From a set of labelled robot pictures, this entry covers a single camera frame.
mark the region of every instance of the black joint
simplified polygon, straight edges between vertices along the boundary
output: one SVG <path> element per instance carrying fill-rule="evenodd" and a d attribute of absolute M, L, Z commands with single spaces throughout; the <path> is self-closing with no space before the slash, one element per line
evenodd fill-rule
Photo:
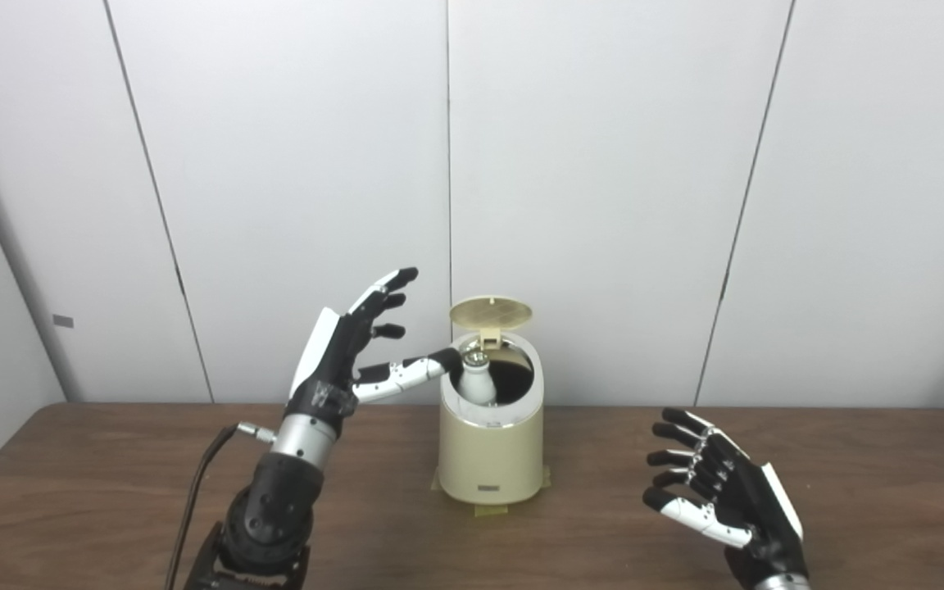
<path fill-rule="evenodd" d="M 398 340 L 406 336 L 406 328 L 396 324 L 382 324 L 374 326 L 374 338 L 390 338 Z"/>

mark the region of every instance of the robotic finger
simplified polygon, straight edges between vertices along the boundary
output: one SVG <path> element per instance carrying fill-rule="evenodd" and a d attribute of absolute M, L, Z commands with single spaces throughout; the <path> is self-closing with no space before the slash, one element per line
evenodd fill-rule
<path fill-rule="evenodd" d="M 751 530 L 720 523 L 713 504 L 697 504 L 658 487 L 648 487 L 643 493 L 643 503 L 675 522 L 735 549 L 741 549 L 752 541 Z"/>

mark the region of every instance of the prosthetic hand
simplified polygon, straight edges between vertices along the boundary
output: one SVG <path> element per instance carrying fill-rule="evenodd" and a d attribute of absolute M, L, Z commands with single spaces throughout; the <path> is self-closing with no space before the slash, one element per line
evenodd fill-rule
<path fill-rule="evenodd" d="M 724 556 L 746 590 L 809 590 L 803 560 L 803 529 L 770 463 L 756 465 L 723 430 L 697 415 L 662 411 L 656 436 L 691 451 L 659 451 L 648 465 L 669 465 L 643 493 L 644 503 L 705 537 L 726 544 Z M 663 489 L 690 487 L 703 501 Z"/>
<path fill-rule="evenodd" d="M 372 338 L 402 338 L 400 325 L 374 325 L 403 305 L 397 293 L 417 269 L 401 269 L 372 284 L 348 313 L 324 309 L 304 347 L 278 433 L 251 424 L 240 432 L 272 444 L 251 485 L 237 494 L 225 522 L 211 530 L 186 590 L 299 589 L 307 572 L 311 505 L 323 485 L 330 449 L 345 418 L 361 401 L 384 398 L 461 366 L 452 347 L 420 358 L 375 365 L 353 378 L 356 356 Z"/>

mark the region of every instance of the container lid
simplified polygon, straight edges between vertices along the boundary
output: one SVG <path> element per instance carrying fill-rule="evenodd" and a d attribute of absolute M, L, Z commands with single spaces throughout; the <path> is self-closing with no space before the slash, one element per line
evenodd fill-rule
<path fill-rule="evenodd" d="M 450 321 L 470 331 L 516 329 L 531 319 L 531 307 L 510 297 L 480 295 L 450 307 Z"/>

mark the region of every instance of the beige container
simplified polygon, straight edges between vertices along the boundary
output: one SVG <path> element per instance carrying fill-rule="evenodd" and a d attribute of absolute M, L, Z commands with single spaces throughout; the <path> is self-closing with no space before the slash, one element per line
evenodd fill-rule
<path fill-rule="evenodd" d="M 468 312 L 470 302 L 475 313 Z M 456 500 L 480 505 L 513 504 L 541 489 L 544 378 L 537 351 L 527 340 L 501 329 L 529 318 L 529 307 L 511 299 L 484 297 L 458 303 L 454 324 L 478 333 L 454 341 L 460 351 L 480 348 L 491 359 L 498 403 L 479 406 L 462 398 L 459 374 L 442 378 L 439 410 L 439 485 Z M 521 307 L 513 312 L 513 307 Z"/>

